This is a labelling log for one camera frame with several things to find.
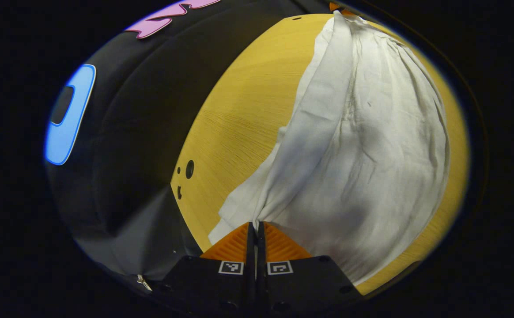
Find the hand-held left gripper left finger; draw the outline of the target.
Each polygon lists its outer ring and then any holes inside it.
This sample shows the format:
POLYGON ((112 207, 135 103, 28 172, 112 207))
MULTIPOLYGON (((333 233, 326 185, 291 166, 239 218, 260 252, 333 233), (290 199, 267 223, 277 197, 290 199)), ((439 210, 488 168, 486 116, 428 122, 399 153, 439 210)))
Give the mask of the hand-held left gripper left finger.
POLYGON ((182 317, 243 317, 253 300, 255 231, 247 222, 204 254, 183 256, 156 286, 152 300, 182 317))

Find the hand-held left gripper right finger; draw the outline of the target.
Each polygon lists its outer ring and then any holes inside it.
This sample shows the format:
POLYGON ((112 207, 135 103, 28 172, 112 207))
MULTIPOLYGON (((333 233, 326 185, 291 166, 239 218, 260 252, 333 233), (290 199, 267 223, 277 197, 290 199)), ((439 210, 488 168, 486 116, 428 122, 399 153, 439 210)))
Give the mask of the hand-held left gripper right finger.
POLYGON ((312 256, 272 224, 259 223, 257 316, 336 317, 363 300, 330 256, 312 256))

